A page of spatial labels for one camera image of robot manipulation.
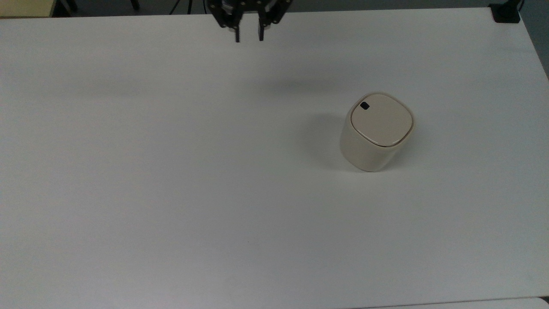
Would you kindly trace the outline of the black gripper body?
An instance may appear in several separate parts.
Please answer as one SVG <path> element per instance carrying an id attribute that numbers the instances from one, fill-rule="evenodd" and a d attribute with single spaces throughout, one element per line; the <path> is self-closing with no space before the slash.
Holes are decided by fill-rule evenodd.
<path id="1" fill-rule="evenodd" d="M 206 0 L 206 8 L 222 28 L 238 29 L 246 12 L 255 12 L 261 29 L 278 24 L 292 0 Z"/>

